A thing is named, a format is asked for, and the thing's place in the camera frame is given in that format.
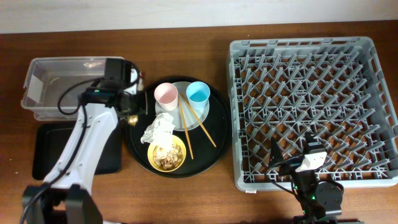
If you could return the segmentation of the clear plastic bin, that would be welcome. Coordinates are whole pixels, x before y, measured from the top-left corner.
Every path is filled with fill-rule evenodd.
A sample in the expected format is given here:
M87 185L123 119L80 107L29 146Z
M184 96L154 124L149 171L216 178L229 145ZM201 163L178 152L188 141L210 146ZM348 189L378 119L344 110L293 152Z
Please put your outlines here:
M78 96L88 88L96 95L108 95L95 78L102 78L107 56L42 57L31 61L24 82L21 106L30 110L38 121L75 120L72 112Z

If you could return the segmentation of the grey dishwasher rack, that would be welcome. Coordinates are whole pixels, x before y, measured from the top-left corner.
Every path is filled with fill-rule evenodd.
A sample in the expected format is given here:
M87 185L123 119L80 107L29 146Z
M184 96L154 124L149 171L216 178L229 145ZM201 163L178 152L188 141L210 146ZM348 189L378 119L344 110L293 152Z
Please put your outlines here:
M346 188L397 184L397 115L369 37L235 40L226 60L234 182L243 192L289 187L269 167L304 135L326 147L319 179Z

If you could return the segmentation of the food scraps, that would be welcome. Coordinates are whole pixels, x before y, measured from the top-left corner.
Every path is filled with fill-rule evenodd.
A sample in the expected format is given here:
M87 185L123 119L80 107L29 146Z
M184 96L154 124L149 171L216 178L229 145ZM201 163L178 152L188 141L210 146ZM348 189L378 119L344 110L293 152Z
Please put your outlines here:
M153 151L153 160L163 170L177 168L183 160L182 148L175 144L169 149L156 146Z

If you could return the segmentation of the blue plastic cup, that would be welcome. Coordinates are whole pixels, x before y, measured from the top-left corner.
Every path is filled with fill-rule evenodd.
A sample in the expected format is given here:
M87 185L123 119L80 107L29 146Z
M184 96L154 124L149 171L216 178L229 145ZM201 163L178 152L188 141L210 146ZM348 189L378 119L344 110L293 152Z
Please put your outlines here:
M210 97L210 88L204 82L192 82L185 92L188 102L193 109L204 108Z

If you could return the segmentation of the black rectangular tray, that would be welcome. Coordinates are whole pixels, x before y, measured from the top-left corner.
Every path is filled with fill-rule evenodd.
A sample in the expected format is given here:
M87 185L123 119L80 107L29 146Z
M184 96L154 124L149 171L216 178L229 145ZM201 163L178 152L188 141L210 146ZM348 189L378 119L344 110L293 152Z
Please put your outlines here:
M74 125L74 121L67 121L45 123L38 128L32 167L32 177L35 180L43 180L52 170L66 146ZM121 125L118 124L105 144L95 174L118 172L121 164L122 132Z

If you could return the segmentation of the grey round plate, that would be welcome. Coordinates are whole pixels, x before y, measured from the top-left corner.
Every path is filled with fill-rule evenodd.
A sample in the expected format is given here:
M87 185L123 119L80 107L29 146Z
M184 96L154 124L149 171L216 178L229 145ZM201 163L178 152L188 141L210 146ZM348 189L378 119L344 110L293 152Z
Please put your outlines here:
M185 94L187 87L189 86L190 82L175 82L174 85L177 87L177 90L179 93L182 93L187 100L187 96ZM189 107L187 106L186 103L182 103L182 110L184 113L184 118L185 118L185 124L187 126L187 130L192 130L197 127L199 127L199 123L190 111ZM202 109L194 109L194 112L200 118L201 122L204 122L206 120L206 117L208 116L210 111L210 102L208 101L205 105L204 108ZM175 126L174 130L175 131L184 131L184 126L182 123L182 118L180 115L180 110L179 107L176 107L173 111L166 111L164 110L158 102L155 102L155 113L156 115L160 113L169 113L174 119L172 121L172 124Z

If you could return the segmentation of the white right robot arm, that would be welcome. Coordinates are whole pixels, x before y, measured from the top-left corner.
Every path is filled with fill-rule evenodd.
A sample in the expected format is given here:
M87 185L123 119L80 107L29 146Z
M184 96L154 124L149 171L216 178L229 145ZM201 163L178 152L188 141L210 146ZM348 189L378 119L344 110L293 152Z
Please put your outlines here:
M342 214L344 187L334 180L318 180L316 170L325 163L326 147L310 133L305 133L303 153L284 159L275 138L271 138L269 168L278 168L280 176L289 176L292 194L303 214L293 223L338 223Z

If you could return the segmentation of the pink plastic cup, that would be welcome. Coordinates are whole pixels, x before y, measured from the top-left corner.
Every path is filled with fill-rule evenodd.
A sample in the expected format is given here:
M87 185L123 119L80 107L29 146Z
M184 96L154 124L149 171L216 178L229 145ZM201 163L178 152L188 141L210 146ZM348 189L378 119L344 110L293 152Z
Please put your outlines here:
M178 106L178 90L171 83L161 83L155 88L156 102L166 111L172 111Z

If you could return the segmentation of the gold foil wrapper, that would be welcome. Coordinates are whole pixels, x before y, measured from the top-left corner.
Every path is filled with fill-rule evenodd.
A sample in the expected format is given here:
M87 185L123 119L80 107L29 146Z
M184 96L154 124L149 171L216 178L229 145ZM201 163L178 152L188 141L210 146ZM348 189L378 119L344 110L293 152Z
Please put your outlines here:
M135 126L138 123L139 117L136 114L129 115L127 118L127 123L130 126Z

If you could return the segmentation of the round black tray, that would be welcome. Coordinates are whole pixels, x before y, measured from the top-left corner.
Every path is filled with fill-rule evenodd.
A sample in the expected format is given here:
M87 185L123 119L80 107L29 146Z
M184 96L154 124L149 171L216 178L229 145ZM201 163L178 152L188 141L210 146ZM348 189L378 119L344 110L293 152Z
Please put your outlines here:
M202 124L208 131L209 136L212 137L214 143L210 142L201 127L197 127L188 131L194 156L193 159L190 157L190 152L187 151L186 159L181 167L172 172L158 171L150 164L147 157L149 144L141 143L141 137L148 125L152 124L155 119L155 88L161 83L191 83L196 81L196 78L191 77L172 77L148 85L145 87L148 113L140 115L138 123L135 126L128 124L124 126L124 135L130 153L142 167L154 174L175 179L199 174L215 164L231 145L231 115L229 105L219 91L210 86L210 111Z

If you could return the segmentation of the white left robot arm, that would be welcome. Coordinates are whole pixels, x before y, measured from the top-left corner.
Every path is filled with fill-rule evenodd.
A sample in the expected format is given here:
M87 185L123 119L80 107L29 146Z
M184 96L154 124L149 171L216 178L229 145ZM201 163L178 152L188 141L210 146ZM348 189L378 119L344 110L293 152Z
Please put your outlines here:
M73 131L42 185L22 196L21 223L104 223L91 189L103 149L120 119L147 113L139 67L107 58L104 75L78 95Z

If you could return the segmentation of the yellow bowl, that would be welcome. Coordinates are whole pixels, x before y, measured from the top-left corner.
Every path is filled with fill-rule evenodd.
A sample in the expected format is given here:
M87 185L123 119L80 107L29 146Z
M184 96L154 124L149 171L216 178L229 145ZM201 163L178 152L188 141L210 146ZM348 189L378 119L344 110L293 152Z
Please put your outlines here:
M180 146L182 148L182 153L183 153L182 163L177 168L174 168L174 169L171 169L171 170L163 170L163 168L159 167L154 162L154 160L153 160L153 151L154 151L156 146L154 144L150 144L149 148L147 150L147 157L148 157L149 163L151 164L151 166L155 170L161 171L161 172L172 172L172 171L177 170L184 163L187 153L186 153L186 147L185 147L183 141L180 138L178 138L177 136L172 136L172 144L178 145L178 146Z

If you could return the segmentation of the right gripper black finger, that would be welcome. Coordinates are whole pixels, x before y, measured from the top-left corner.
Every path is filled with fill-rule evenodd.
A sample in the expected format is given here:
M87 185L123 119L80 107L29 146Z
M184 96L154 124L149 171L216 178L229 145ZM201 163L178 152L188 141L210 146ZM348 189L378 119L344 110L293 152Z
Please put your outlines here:
M304 152L310 152L317 148L317 140L310 134L305 133L305 145L304 145Z
M283 163L284 158L280 151L280 147L275 140L274 137L271 137L271 150L270 150L270 159L269 159L269 167L277 167L281 163Z

